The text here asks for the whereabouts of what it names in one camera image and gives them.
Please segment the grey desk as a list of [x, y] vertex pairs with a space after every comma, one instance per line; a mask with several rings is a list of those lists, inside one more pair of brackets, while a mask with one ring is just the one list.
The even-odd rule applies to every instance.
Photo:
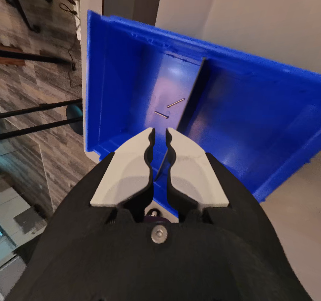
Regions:
[[[87, 12], [102, 15], [102, 3], [80, 0], [84, 96]], [[154, 27], [320, 74], [320, 0], [160, 0]], [[302, 285], [320, 300], [320, 151], [261, 203]]]

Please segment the black metal leg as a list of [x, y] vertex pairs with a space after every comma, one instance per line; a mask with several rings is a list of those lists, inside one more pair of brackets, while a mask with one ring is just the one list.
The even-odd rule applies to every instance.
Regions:
[[59, 103], [51, 103], [51, 104], [40, 104], [37, 107], [0, 113], [0, 118], [2, 119], [2, 118], [15, 117], [18, 115], [29, 114], [29, 113], [33, 113], [33, 112], [37, 112], [37, 111], [51, 110], [54, 108], [73, 105], [73, 104], [82, 104], [82, 99], [75, 99], [75, 100], [69, 100], [69, 101], [64, 101], [64, 102], [59, 102]]
[[29, 54], [29, 53], [7, 51], [7, 50], [0, 50], [0, 57], [15, 59], [15, 60], [47, 62], [47, 63], [64, 64], [64, 65], [71, 65], [72, 64], [72, 62], [70, 62], [69, 60], [55, 57], [55, 56]]
[[48, 123], [40, 126], [33, 126], [25, 129], [6, 132], [6, 133], [0, 134], [0, 140], [10, 139], [10, 138], [31, 134], [31, 133], [35, 133], [35, 132], [39, 132], [47, 129], [52, 129], [60, 126], [70, 125], [72, 123], [78, 123], [82, 121], [83, 121], [83, 117], [77, 117], [77, 118], [71, 118], [71, 119], [67, 119], [59, 122], [53, 122], [53, 123]]

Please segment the blue plastic bin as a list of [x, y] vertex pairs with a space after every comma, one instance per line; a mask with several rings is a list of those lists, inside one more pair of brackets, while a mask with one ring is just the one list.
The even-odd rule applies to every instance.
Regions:
[[176, 217], [166, 197], [169, 127], [211, 153], [259, 203], [320, 151], [315, 72], [92, 10], [86, 62], [86, 152], [101, 161], [155, 128], [154, 201]]

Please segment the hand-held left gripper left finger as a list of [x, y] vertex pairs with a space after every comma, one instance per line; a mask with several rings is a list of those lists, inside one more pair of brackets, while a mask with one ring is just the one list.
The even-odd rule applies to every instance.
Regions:
[[154, 145], [155, 129], [149, 127], [115, 150], [90, 205], [126, 209], [135, 221], [143, 221], [154, 196]]

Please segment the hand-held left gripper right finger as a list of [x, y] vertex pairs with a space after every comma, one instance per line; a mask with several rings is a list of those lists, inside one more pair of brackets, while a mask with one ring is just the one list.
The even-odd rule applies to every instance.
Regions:
[[177, 130], [166, 130], [169, 168], [167, 172], [167, 201], [184, 222], [191, 211], [228, 207], [225, 194], [206, 152]]

